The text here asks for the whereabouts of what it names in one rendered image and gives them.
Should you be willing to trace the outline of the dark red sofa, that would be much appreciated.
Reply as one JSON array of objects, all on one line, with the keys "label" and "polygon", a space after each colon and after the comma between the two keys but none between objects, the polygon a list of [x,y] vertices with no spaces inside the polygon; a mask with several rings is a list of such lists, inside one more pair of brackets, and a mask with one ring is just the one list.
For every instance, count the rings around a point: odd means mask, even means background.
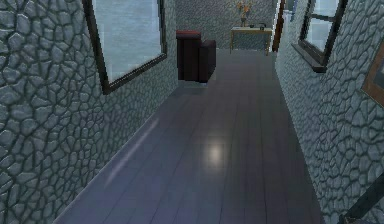
[{"label": "dark red sofa", "polygon": [[216,41],[194,30],[177,30],[178,79],[207,83],[216,68]]}]

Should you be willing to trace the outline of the light wooden side table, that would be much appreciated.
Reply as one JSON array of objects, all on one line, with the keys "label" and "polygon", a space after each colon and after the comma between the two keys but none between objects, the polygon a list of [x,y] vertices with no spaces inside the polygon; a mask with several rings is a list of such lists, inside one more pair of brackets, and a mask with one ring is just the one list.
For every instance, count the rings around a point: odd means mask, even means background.
[{"label": "light wooden side table", "polygon": [[268,56],[270,52],[270,43],[272,38],[272,28],[251,28],[251,27],[232,27],[230,29],[230,47],[229,51],[230,54],[232,53],[233,47],[234,47],[234,35],[236,33],[250,33],[250,34],[261,34],[261,35],[267,35],[268,38],[266,39],[266,47],[265,47],[265,55]]}]

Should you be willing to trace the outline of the orange flowers in vase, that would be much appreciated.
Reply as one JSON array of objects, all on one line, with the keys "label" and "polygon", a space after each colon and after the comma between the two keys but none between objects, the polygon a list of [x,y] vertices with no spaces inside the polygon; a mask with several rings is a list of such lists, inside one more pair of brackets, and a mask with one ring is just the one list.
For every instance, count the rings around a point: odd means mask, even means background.
[{"label": "orange flowers in vase", "polygon": [[252,3],[250,1],[246,2],[245,0],[238,0],[236,3],[236,7],[240,14],[241,27],[245,27],[247,16],[252,7]]}]

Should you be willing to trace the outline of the brown wooden room door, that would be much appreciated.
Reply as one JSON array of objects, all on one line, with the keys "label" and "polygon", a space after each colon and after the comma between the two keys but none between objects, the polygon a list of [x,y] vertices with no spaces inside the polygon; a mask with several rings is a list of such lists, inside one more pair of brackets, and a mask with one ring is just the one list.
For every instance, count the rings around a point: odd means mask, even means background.
[{"label": "brown wooden room door", "polygon": [[274,28],[274,35],[273,35],[273,42],[272,42],[272,51],[277,52],[279,49],[280,44],[280,38],[282,34],[282,29],[284,25],[284,6],[285,6],[286,0],[278,0],[278,12],[276,17],[276,24]]}]

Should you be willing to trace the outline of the dark framed window with sill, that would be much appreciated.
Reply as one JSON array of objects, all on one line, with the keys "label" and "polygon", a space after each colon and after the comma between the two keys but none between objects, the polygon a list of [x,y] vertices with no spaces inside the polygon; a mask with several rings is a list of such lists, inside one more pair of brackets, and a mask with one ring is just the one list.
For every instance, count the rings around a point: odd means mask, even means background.
[{"label": "dark framed window with sill", "polygon": [[316,73],[325,73],[348,0],[308,0],[293,48]]}]

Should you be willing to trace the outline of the black diagonal bar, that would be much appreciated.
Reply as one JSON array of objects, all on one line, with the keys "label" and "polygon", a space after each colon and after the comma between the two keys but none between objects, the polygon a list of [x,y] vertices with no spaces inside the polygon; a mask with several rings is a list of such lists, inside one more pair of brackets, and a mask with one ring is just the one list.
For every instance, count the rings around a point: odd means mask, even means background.
[{"label": "black diagonal bar", "polygon": [[372,183],[366,192],[345,215],[339,216],[337,224],[379,224],[369,222],[363,217],[384,197],[384,172]]}]

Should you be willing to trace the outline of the brown framed wall picture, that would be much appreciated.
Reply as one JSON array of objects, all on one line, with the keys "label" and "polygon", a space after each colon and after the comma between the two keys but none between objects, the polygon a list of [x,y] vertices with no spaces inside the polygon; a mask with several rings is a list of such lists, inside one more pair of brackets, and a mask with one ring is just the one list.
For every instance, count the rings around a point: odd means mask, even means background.
[{"label": "brown framed wall picture", "polygon": [[384,108],[384,39],[376,51],[362,90]]}]

